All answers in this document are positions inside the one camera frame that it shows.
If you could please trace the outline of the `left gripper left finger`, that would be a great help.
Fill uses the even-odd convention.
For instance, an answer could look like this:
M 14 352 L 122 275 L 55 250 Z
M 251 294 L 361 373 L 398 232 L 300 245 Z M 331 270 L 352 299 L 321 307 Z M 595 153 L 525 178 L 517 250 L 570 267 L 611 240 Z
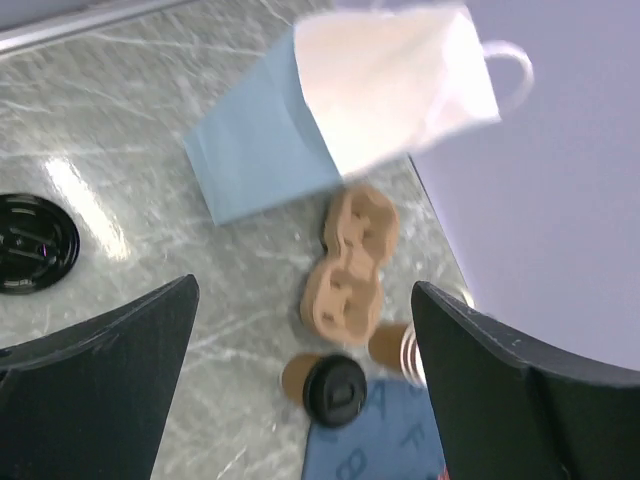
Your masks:
M 198 303 L 189 274 L 2 349 L 2 478 L 150 478 Z

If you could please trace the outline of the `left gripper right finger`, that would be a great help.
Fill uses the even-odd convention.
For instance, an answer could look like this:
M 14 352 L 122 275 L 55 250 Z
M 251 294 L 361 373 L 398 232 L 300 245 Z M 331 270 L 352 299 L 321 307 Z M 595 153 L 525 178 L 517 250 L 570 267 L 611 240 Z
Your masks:
M 418 282 L 413 322 L 453 479 L 635 479 L 639 374 L 559 349 Z

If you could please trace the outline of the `stack of brown paper cups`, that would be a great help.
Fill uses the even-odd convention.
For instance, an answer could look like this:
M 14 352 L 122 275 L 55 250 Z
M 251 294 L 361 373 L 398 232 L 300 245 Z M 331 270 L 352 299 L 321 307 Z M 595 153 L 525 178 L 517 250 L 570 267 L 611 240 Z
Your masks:
M 376 363 L 401 375 L 410 385 L 427 388 L 421 353 L 411 323 L 380 325 L 368 342 L 368 352 Z

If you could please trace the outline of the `black plastic cup lid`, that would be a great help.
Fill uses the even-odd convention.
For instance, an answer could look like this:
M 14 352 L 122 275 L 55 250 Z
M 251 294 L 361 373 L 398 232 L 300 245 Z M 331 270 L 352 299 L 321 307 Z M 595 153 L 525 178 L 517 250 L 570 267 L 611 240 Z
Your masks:
M 332 354 L 311 367 L 302 390 L 303 408 L 314 423 L 337 429 L 359 416 L 367 394 L 366 376 L 359 363 Z

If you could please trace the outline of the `brown pulp cup carrier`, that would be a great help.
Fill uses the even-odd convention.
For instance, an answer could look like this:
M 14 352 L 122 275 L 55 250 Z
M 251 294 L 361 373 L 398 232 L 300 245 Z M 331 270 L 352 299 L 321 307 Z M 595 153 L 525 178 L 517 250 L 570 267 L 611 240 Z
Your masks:
M 333 343 L 366 344 L 384 302 L 380 270 L 398 236 L 396 208 L 379 190 L 359 184 L 334 196 L 323 232 L 326 256 L 310 273 L 300 303 L 304 324 Z

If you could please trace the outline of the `light blue paper bag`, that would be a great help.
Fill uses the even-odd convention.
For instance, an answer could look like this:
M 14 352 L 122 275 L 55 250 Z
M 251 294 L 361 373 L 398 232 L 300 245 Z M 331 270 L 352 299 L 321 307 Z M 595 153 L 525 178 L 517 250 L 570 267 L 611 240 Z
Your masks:
M 464 4 L 326 11 L 295 23 L 184 144 L 224 225 L 497 122 L 533 85 L 527 53 L 482 41 Z

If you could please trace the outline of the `brown paper cup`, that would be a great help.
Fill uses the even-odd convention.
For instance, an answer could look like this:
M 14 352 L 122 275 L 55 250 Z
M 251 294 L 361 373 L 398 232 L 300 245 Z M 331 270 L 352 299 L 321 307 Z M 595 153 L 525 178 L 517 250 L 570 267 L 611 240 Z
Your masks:
M 295 405 L 303 406 L 304 385 L 312 368 L 323 358 L 316 353 L 300 353 L 284 367 L 280 383 L 285 396 Z

